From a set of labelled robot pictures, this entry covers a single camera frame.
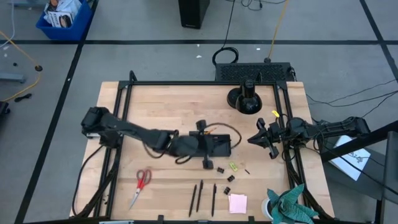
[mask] black floor stripe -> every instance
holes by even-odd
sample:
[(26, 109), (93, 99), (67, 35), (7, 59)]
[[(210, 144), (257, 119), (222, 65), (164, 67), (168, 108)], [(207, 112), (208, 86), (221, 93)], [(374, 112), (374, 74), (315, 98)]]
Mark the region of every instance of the black floor stripe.
[[(79, 41), (14, 40), (16, 44), (68, 45)], [(227, 44), (271, 44), (272, 40), (227, 40)], [(224, 40), (85, 40), (90, 45), (223, 44)], [(398, 40), (276, 40), (276, 45), (398, 45)]]
[[(92, 16), (92, 18), (94, 17), (94, 14), (95, 14), (95, 11), (96, 11), (96, 7), (98, 5), (98, 1), (99, 0), (94, 0), (94, 2), (93, 2), (93, 6), (92, 6), (93, 16)], [(45, 135), (45, 139), (44, 139), (42, 148), (40, 150), (39, 157), (38, 157), (38, 159), (36, 161), (36, 165), (34, 167), (32, 176), (30, 177), (30, 181), (29, 181), (29, 184), (28, 184), (27, 189), (25, 191), (24, 198), (22, 199), (22, 203), (21, 203), (21, 205), (19, 207), (18, 214), (17, 214), (17, 217), (15, 219), (15, 223), (20, 224), (20, 223), (23, 223), (24, 220), (25, 220), (25, 216), (26, 216), (27, 210), (29, 208), (30, 201), (32, 200), (33, 193), (35, 191), (37, 182), (38, 182), (39, 177), (40, 177), (40, 173), (42, 171), (42, 168), (43, 168), (43, 165), (44, 165), (44, 162), (45, 162), (45, 158), (46, 158), (47, 153), (48, 153), (49, 148), (50, 148), (50, 144), (51, 144), (51, 140), (53, 138), (54, 132), (55, 132), (55, 128), (57, 127), (58, 120), (59, 120), (59, 117), (61, 115), (63, 104), (64, 104), (65, 99), (66, 99), (67, 94), (68, 94), (69, 86), (70, 86), (70, 84), (71, 84), (71, 82), (73, 80), (73, 75), (75, 73), (77, 64), (79, 62), (81, 50), (82, 50), (82, 48), (84, 46), (84, 40), (86, 39), (88, 30), (90, 29), (92, 18), (91, 18), (90, 22), (88, 23), (88, 25), (86, 27), (85, 33), (83, 34), (83, 37), (81, 38), (82, 40), (80, 41), (78, 47), (76, 48), (75, 56), (73, 57), (72, 63), (70, 65), (70, 68), (69, 68), (69, 71), (68, 71), (68, 75), (67, 75), (67, 77), (65, 79), (65, 83), (63, 84), (60, 98), (58, 99), (57, 106), (55, 107), (55, 111), (54, 111), (54, 114), (52, 116), (49, 129), (47, 131), (47, 134)]]
[(376, 21), (373, 19), (372, 13), (369, 10), (368, 5), (366, 4), (366, 1), (365, 0), (359, 0), (359, 1), (361, 3), (362, 8), (365, 12), (365, 15), (368, 18), (368, 21), (372, 27), (374, 35), (376, 35), (377, 40), (381, 42), (380, 46), (383, 51), (383, 54), (386, 57), (387, 63), (390, 66), (392, 74), (394, 74), (394, 77), (397, 79), (397, 82), (398, 82), (398, 68), (394, 61), (394, 58), (392, 57), (387, 45), (384, 43), (383, 36), (381, 35), (379, 28), (377, 27)]

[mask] white pot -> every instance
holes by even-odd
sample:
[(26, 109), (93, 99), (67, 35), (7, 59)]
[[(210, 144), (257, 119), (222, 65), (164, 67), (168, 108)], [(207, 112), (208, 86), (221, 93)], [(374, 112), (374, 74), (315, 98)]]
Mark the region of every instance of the white pot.
[(267, 209), (267, 204), (268, 204), (268, 203), (270, 203), (269, 198), (264, 199), (264, 200), (261, 202), (261, 211), (262, 211), (262, 214), (265, 215), (265, 216), (268, 216), (271, 220), (274, 220), (273, 217), (271, 216), (271, 214), (268, 212), (268, 209)]

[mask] pink sticky note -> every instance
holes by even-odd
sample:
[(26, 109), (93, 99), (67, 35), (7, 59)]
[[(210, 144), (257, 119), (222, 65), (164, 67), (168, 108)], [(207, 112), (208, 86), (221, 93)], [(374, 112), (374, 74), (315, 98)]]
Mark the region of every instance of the pink sticky note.
[(245, 195), (231, 194), (229, 198), (229, 212), (246, 214), (246, 207), (248, 205), (248, 197)]

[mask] floor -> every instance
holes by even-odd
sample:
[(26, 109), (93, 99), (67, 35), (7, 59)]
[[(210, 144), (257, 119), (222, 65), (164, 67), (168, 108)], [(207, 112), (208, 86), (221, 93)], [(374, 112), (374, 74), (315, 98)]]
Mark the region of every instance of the floor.
[[(7, 2), (0, 0), (0, 30), (11, 35), (11, 7)], [(364, 3), (375, 26), (369, 23)], [(85, 45), (41, 41), (47, 38), (35, 23), (42, 9), (17, 7), (14, 40), (43, 66), (44, 72), (39, 84), (29, 91), (31, 99), (11, 102), (12, 112), (0, 129), (2, 223), (14, 222), (46, 135), (52, 140), (25, 222), (68, 217), (86, 144), (80, 121), (87, 108), (95, 105), (101, 82), (126, 80), (130, 70), (139, 80), (214, 80), (211, 56), (225, 37), (231, 4), (212, 0), (203, 27), (193, 30), (180, 26), (177, 0), (99, 0)], [(261, 11), (250, 11), (240, 1), (235, 4), (228, 39), (236, 40), (230, 45), (239, 50), (239, 62), (261, 62), (270, 49), (269, 40), (283, 4), (263, 5)], [(258, 2), (251, 7), (258, 7)], [(388, 59), (398, 58), (397, 7), (398, 2), (391, 0), (291, 0), (277, 40), (293, 41), (277, 42), (272, 61), (290, 62), (307, 93), (323, 101), (398, 78), (394, 61)], [(112, 45), (105, 40), (128, 41)], [(178, 40), (196, 41), (184, 44)], [(0, 49), (0, 58), (0, 72), (27, 76), (25, 84), (0, 82), (1, 99), (34, 82), (33, 65), (14, 47)], [(70, 66), (73, 59), (79, 59), (76, 67)], [(222, 53), (217, 60), (232, 59), (233, 55)], [(63, 101), (61, 92), (67, 87)], [(397, 87), (397, 82), (392, 82), (339, 104), (372, 98)], [(315, 119), (339, 121), (362, 116), (381, 100), (343, 108), (311, 105), (310, 110)], [(397, 104), (398, 96), (393, 96), (367, 115), (369, 127), (377, 129), (395, 121)], [(53, 136), (48, 132), (50, 124), (53, 128), (56, 124)], [(371, 146), (381, 153), (385, 148), (384, 142)], [(374, 219), (374, 199), (332, 181), (328, 186), (337, 217), (357, 222)], [(394, 210), (397, 207), (389, 205), (387, 219), (394, 218)]]

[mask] red scissors handle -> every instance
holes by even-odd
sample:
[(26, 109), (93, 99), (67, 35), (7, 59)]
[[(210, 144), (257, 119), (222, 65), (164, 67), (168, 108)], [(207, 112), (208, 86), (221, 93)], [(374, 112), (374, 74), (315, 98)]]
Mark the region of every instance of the red scissors handle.
[(145, 185), (149, 184), (152, 179), (152, 172), (149, 169), (137, 171), (137, 188), (143, 189)]

